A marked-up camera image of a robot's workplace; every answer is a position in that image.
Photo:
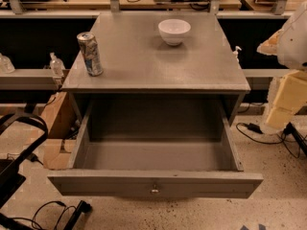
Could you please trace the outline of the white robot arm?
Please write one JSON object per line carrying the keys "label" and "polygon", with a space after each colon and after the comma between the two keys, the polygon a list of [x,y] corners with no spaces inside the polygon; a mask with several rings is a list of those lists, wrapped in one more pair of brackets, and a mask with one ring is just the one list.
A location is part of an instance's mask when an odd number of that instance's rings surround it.
{"label": "white robot arm", "polygon": [[260,125],[264,133],[275,134],[307,103],[307,2],[261,43],[257,52],[277,56],[278,62],[290,69],[284,76],[272,79]]}

